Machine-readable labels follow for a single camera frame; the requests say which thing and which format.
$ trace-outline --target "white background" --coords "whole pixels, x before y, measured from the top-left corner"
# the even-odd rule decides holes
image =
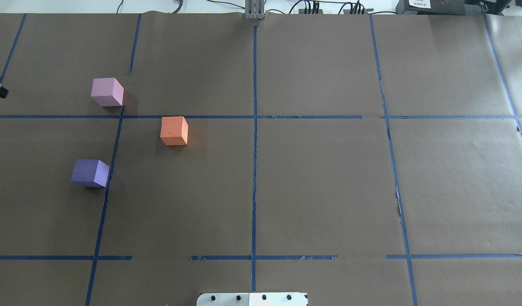
[[[222,0],[244,6],[244,0]],[[265,9],[279,9],[289,12],[296,0],[267,0]],[[115,13],[121,0],[0,0],[0,12],[38,12],[38,13]],[[361,0],[366,8],[375,11],[395,10],[398,0]],[[325,14],[336,14],[341,4],[321,3],[320,8]],[[119,12],[139,13],[147,11],[172,12],[178,7],[175,0],[124,0]],[[295,8],[304,8],[299,4]],[[180,12],[206,13],[206,12],[232,12],[242,9],[226,4],[211,3],[206,0],[183,0]],[[522,8],[511,2],[511,8],[504,11],[505,15],[522,15]]]

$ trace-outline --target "pink cube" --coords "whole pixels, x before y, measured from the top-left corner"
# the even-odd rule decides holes
[[[102,107],[123,106],[123,86],[115,77],[93,80],[91,97]]]

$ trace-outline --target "cube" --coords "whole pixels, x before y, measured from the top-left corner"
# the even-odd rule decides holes
[[[123,106],[123,86],[114,77],[93,80],[91,97],[102,107]]]
[[[105,187],[110,167],[98,159],[76,159],[71,181],[84,187]]]
[[[186,145],[189,125],[185,118],[163,117],[161,125],[161,140],[165,145]]]

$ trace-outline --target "blue tape line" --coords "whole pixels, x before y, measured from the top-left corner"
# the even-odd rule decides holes
[[[389,116],[389,119],[513,119],[513,116]]]
[[[138,32],[140,31],[140,21],[141,20],[142,20],[142,14],[138,14],[138,21],[136,22],[136,33],[134,34],[133,51],[130,54],[129,73],[127,75],[130,75],[130,73],[133,71],[134,54],[136,54],[136,43],[138,42]]]
[[[491,52],[493,53],[493,58],[495,60],[495,63],[497,64],[497,70],[498,70],[499,75],[500,75],[500,80],[503,83],[504,93],[506,94],[506,97],[508,99],[508,103],[510,105],[510,109],[512,110],[512,115],[514,116],[514,120],[516,122],[516,127],[518,129],[519,137],[521,138],[521,144],[522,144],[522,129],[521,129],[521,124],[519,124],[519,119],[517,118],[516,109],[514,107],[514,101],[512,100],[512,97],[510,95],[510,91],[508,89],[508,84],[506,82],[506,78],[504,78],[504,74],[502,73],[502,68],[500,67],[500,62],[498,60],[497,52],[495,52],[495,47],[494,47],[494,44],[493,44],[493,40],[491,38],[491,31],[489,29],[488,18],[486,17],[485,14],[483,15],[483,17],[484,17],[485,30],[488,33],[489,46],[491,48]]]
[[[259,119],[362,119],[362,116],[258,116]]]
[[[125,115],[125,119],[160,119],[162,117],[183,116],[186,119],[253,119],[253,116],[242,115]]]
[[[119,119],[118,115],[0,115],[1,119]]]
[[[10,49],[10,53],[8,54],[8,58],[6,60],[6,64],[4,64],[4,69],[2,70],[2,74],[0,75],[0,81],[4,82],[4,77],[6,76],[6,71],[8,71],[8,66],[10,65],[10,61],[12,60],[12,55],[16,50],[17,42],[20,40],[21,30],[23,29],[23,25],[25,23],[26,14],[23,14],[21,19],[20,27],[17,29],[16,38],[14,39],[14,43],[12,44],[12,48]]]
[[[117,125],[117,133],[116,133],[116,141],[113,145],[113,155],[112,155],[112,163],[110,164],[110,171],[108,173],[108,182],[106,184],[106,194],[104,196],[104,205],[102,206],[102,214],[100,216],[100,224],[98,227],[98,235],[96,237],[96,245],[94,248],[94,256],[93,256],[93,265],[91,267],[91,274],[89,278],[89,286],[87,288],[87,296],[85,299],[85,306],[89,306],[90,304],[90,296],[93,291],[93,283],[94,283],[94,275],[96,273],[96,262],[98,261],[98,252],[100,251],[100,241],[102,240],[102,231],[104,228],[104,220],[106,219],[106,209],[108,207],[108,199],[110,196],[110,184],[113,178],[113,168],[116,162],[117,155],[117,146],[119,145],[119,136],[121,135],[121,125],[123,124],[123,112],[125,111],[125,106],[121,109],[121,114],[119,115],[119,124]]]
[[[257,26],[253,27],[253,195],[251,198],[251,292],[256,291],[257,259]]]
[[[256,255],[256,260],[332,260],[338,255]],[[204,255],[191,256],[191,260],[251,260],[251,255]]]
[[[376,44],[374,20],[372,19],[372,15],[368,15],[368,19],[370,19],[372,45],[374,47],[376,68],[378,71],[378,83],[379,83],[379,87],[380,87],[381,101],[382,101],[382,105],[384,108],[384,121],[385,121],[385,128],[387,130],[387,141],[389,142],[389,153],[391,155],[391,166],[393,167],[393,178],[395,180],[395,191],[397,192],[397,202],[398,202],[399,211],[401,213],[402,236],[404,239],[404,250],[406,252],[406,263],[408,265],[408,278],[410,280],[410,290],[412,292],[412,302],[413,302],[414,306],[418,306],[418,297],[416,296],[416,284],[414,282],[414,273],[412,271],[412,259],[410,258],[410,247],[408,245],[408,234],[406,232],[406,221],[404,220],[404,210],[402,208],[401,188],[399,186],[399,180],[398,180],[398,174],[397,174],[397,164],[395,163],[395,152],[393,151],[393,140],[391,139],[391,128],[389,127],[389,115],[387,113],[387,104],[385,101],[384,89],[381,84],[381,68],[380,68],[380,59],[378,56],[378,45]]]
[[[522,258],[522,254],[418,254],[412,259],[478,259],[478,258]],[[386,255],[385,259],[406,259],[406,255]]]
[[[132,260],[132,256],[99,256],[98,260]],[[93,260],[92,256],[0,255],[0,260]]]

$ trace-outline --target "label on black box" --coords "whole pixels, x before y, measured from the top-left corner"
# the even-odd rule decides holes
[[[430,0],[408,0],[411,6],[416,6],[416,8],[430,8]]]

